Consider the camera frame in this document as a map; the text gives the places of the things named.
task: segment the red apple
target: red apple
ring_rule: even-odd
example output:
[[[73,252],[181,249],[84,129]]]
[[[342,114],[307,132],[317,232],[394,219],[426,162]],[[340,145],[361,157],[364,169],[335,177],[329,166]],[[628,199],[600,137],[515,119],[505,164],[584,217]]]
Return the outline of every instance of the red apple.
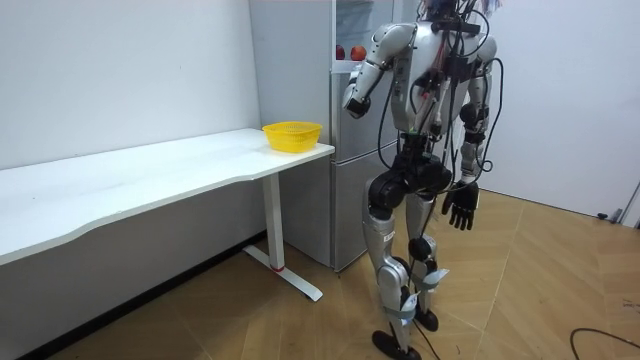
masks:
[[[356,45],[351,48],[351,60],[362,61],[367,57],[367,49],[362,45]]]
[[[344,48],[340,45],[336,45],[336,60],[344,60],[345,56]]]

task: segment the desk foot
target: desk foot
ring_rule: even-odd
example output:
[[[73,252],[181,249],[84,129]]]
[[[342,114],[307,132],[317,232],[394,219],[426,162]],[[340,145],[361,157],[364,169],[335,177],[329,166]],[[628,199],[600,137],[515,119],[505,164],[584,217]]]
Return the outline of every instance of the desk foot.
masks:
[[[271,269],[269,264],[269,256],[253,245],[249,245],[243,249],[244,252],[251,255],[256,260],[260,261],[264,266]],[[280,271],[271,269],[274,273],[278,274],[281,278],[287,280],[291,285],[295,286],[298,290],[302,291],[307,297],[313,301],[318,301],[322,297],[322,291],[317,287],[311,285],[308,281],[296,275],[293,271],[286,267]]]

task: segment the white desk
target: white desk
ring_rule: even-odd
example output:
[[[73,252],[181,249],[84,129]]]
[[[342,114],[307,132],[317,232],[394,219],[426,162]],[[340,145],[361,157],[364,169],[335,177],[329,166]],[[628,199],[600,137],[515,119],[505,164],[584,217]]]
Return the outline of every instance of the white desk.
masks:
[[[334,152],[272,150],[242,129],[0,171],[0,265],[99,226],[234,182],[264,178],[269,256],[244,250],[314,301],[322,292],[284,267],[278,172]]]

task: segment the yellow bowl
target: yellow bowl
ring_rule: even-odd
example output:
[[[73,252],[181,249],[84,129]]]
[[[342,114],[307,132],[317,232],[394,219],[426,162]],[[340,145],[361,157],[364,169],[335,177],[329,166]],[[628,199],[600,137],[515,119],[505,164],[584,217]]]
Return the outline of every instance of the yellow bowl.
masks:
[[[310,122],[288,121],[262,128],[272,148],[300,153],[313,149],[320,137],[322,125]]]

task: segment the silver leg cover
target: silver leg cover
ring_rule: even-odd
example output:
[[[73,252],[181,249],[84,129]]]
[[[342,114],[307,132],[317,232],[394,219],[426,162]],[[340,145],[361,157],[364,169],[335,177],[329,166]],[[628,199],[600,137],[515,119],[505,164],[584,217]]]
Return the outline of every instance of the silver leg cover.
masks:
[[[425,252],[425,257],[427,257],[427,260],[416,259],[413,256],[410,257],[410,264],[413,266],[411,280],[419,291],[418,301],[420,303],[420,311],[426,314],[431,307],[432,292],[438,286],[441,276],[444,276],[442,273],[433,274],[437,264],[436,241],[423,233],[423,228],[426,228],[425,223],[428,223],[430,220],[428,217],[431,216],[431,208],[435,206],[435,198],[411,194],[407,196],[406,203],[409,239],[423,242],[423,244],[420,244],[420,247],[424,249],[423,252]]]
[[[370,214],[368,201],[370,185],[371,181],[365,187],[362,209],[364,238],[376,271],[382,306],[400,350],[406,353],[409,351],[410,326],[415,316],[417,299],[415,295],[408,296],[409,289],[406,285],[409,275],[404,266],[391,255],[395,235],[395,217],[391,215],[389,219],[384,220]]]

